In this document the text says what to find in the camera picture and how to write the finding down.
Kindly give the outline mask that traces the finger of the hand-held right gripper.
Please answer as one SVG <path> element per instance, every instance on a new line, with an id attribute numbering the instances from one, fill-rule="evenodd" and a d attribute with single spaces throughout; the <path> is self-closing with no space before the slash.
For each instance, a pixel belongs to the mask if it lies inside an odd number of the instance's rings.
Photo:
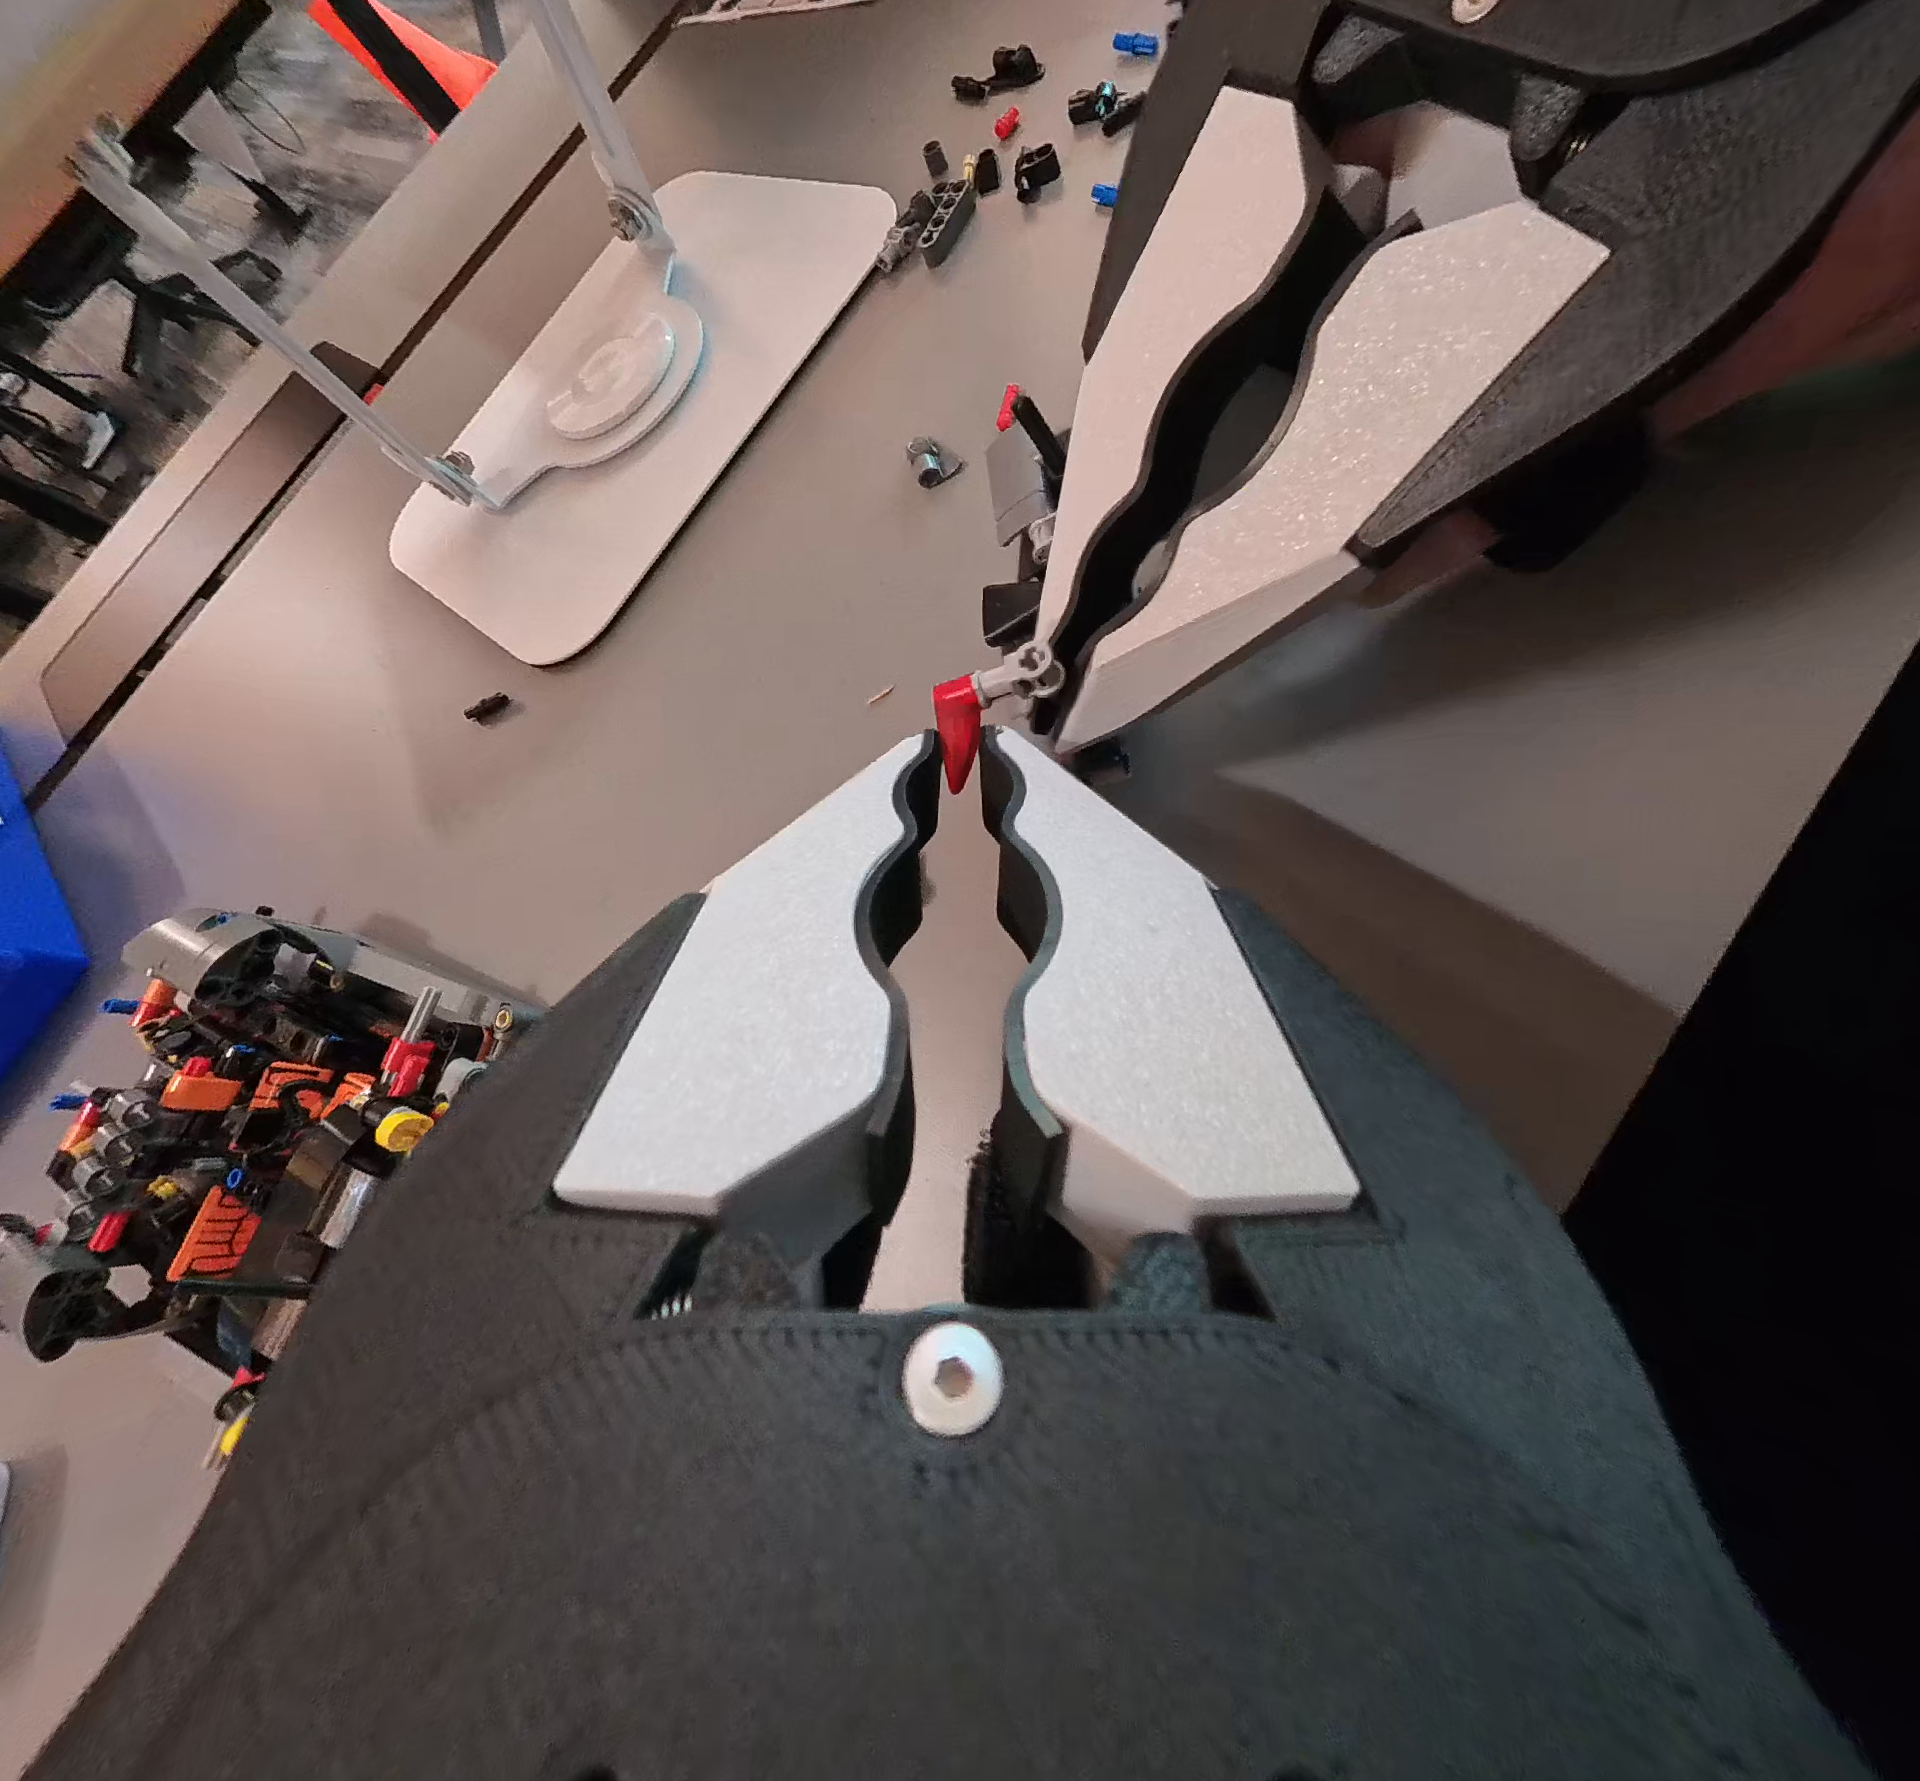
<path id="1" fill-rule="evenodd" d="M 1213 428 L 1273 347 L 1329 162 L 1293 100 L 1222 87 L 1084 364 L 1037 639 L 1082 670 L 1193 499 Z"/>
<path id="2" fill-rule="evenodd" d="M 1152 592 L 1092 643 L 1058 748 L 1117 732 L 1352 590 L 1361 525 L 1605 259 L 1597 237 L 1529 203 L 1373 251 L 1315 328 L 1270 449 L 1181 530 Z"/>

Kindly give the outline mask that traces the person in dark shirt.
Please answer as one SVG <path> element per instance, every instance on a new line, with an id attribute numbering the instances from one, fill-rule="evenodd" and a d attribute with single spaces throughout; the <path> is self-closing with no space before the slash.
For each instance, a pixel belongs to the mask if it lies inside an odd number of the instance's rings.
<path id="1" fill-rule="evenodd" d="M 1776 1637 L 1915 1776 L 1915 654 L 1564 1227 Z"/>

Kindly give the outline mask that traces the person's right hand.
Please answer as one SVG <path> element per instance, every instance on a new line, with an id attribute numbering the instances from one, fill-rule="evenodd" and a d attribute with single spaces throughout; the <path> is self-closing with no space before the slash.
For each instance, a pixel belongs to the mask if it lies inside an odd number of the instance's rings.
<path id="1" fill-rule="evenodd" d="M 1356 604 L 1364 610 L 1390 607 L 1475 569 L 1500 542 L 1501 531 L 1482 514 L 1438 518 L 1402 546 L 1390 564 L 1371 575 L 1364 588 L 1356 592 Z"/>

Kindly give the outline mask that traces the multicoloured lego car model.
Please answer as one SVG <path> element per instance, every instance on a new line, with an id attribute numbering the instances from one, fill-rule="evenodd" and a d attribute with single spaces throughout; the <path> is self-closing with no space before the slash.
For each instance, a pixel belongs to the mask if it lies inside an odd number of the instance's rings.
<path id="1" fill-rule="evenodd" d="M 218 1371 L 224 1470 L 375 1193 L 544 1006 L 269 906 L 195 908 L 122 953 L 146 1064 L 56 1102 L 34 1223 L 3 1215 L 3 1329 L 30 1358 L 164 1338 Z"/>

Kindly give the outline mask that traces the white book stand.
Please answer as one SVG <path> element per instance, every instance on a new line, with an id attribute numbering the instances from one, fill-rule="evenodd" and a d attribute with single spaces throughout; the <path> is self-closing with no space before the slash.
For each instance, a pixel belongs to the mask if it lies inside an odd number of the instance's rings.
<path id="1" fill-rule="evenodd" d="M 79 185 L 170 252 L 253 341 L 414 482 L 397 573 L 513 658 L 547 667 L 610 628 L 875 270 L 894 199 L 874 185 L 684 173 L 655 189 L 570 0 L 524 0 L 567 88 L 612 241 L 449 449 L 428 453 L 219 270 L 132 179 L 116 131 Z"/>

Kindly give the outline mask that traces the orange red cone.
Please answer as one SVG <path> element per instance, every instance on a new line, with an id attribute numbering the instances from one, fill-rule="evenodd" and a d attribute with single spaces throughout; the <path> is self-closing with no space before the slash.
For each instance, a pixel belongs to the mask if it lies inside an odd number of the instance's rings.
<path id="1" fill-rule="evenodd" d="M 432 37 L 380 0 L 292 3 L 414 112 L 430 137 L 468 108 L 496 70 L 496 61 Z"/>

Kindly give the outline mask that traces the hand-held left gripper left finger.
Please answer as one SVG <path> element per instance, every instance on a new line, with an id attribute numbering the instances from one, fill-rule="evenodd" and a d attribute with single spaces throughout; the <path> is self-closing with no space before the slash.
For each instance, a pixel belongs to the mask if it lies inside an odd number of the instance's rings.
<path id="1" fill-rule="evenodd" d="M 856 1307 L 915 1153 L 893 962 L 922 917 L 941 748 L 913 734 L 717 874 L 553 1195 L 757 1237 Z"/>

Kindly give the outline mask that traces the scattered small lego pieces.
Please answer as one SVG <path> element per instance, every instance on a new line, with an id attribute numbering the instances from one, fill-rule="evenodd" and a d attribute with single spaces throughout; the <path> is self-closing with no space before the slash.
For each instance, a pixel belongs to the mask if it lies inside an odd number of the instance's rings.
<path id="1" fill-rule="evenodd" d="M 893 277 L 915 259 L 929 270 L 941 266 L 973 226 L 979 203 L 1002 190 L 1018 210 L 1052 203 L 1066 189 L 1066 150 L 1114 141 L 1145 112 L 1145 88 L 1102 78 L 1069 92 L 1065 146 L 1033 139 L 1013 97 L 1040 84 L 1043 74 L 1045 65 L 1030 43 L 1002 43 L 992 49 L 986 71 L 950 78 L 958 103 L 986 106 L 1004 100 L 1006 106 L 995 115 L 988 141 L 960 162 L 950 162 L 938 139 L 922 144 L 926 185 L 885 229 L 874 262 L 877 274 Z"/>

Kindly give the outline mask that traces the blue plastic parts bin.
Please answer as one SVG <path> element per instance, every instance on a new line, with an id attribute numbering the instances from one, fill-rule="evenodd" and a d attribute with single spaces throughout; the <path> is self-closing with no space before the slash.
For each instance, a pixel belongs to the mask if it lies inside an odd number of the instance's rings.
<path id="1" fill-rule="evenodd" d="M 2 759 L 2 1076 L 7 1077 L 87 970 L 77 924 Z"/>

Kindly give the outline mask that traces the grey lego sub-assembly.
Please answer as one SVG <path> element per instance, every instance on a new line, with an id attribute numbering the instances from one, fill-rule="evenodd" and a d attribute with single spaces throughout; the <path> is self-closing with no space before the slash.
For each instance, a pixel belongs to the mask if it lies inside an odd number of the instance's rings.
<path id="1" fill-rule="evenodd" d="M 1095 411 L 1095 435 L 1087 447 L 1092 447 L 1092 472 L 1108 481 L 1112 499 L 1123 507 L 1145 465 L 1146 420 L 1139 411 L 1130 414 L 1114 407 L 1108 412 L 1108 407 Z M 1011 547 L 1015 557 L 1013 578 L 986 584 L 980 592 L 980 636 L 999 657 L 1006 657 L 1036 634 L 1055 518 L 1063 497 L 1070 428 L 1058 435 L 1055 457 L 1063 465 L 1056 470 L 1037 442 L 1041 423 L 1043 414 L 1037 405 L 1022 393 L 1018 423 L 995 433 L 985 457 L 995 542 Z M 1132 467 L 1125 474 L 1117 472 L 1122 467 L 1119 443 L 1132 452 Z M 1140 588 L 1136 573 L 1143 560 L 1145 546 L 1135 546 L 1127 569 L 1122 569 L 1123 580 L 1110 578 L 1093 584 L 1095 625 L 1114 619 L 1132 604 Z M 1061 762 L 1090 786 L 1112 788 L 1130 778 L 1130 758 L 1116 734 L 1093 741 L 1072 750 L 1070 758 L 1058 743 L 1052 746 Z"/>

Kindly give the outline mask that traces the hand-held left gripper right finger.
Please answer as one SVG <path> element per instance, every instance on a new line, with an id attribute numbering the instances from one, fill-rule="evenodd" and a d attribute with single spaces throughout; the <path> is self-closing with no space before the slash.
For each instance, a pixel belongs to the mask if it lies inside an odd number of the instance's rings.
<path id="1" fill-rule="evenodd" d="M 1082 1298 L 1150 1235 L 1352 1213 L 1357 1171 L 1213 880 L 1015 731 L 979 776 L 1026 967 L 977 1155 L 977 1294 Z"/>

